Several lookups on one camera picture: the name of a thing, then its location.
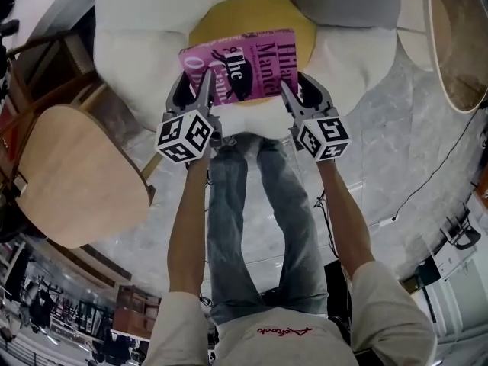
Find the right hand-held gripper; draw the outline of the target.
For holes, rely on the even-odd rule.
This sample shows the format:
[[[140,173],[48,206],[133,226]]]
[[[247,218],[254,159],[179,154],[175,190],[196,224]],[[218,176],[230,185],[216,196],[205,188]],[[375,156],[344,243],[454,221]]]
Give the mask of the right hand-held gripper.
[[[297,150],[305,149],[316,162],[341,157],[351,143],[345,120],[332,106],[329,92],[317,80],[304,72],[298,72],[299,97],[285,81],[281,81],[281,97],[289,114],[299,120],[299,126],[290,128]],[[304,119],[305,108],[323,111]]]

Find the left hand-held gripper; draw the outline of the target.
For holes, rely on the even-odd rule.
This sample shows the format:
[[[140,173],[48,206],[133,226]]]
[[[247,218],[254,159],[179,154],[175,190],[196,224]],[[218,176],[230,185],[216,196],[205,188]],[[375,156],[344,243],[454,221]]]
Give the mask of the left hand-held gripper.
[[[175,81],[166,99],[166,112],[157,127],[155,150],[174,164],[200,159],[209,145],[222,144],[222,125],[211,113],[214,105],[214,71],[204,73],[197,100],[191,103],[186,72]]]

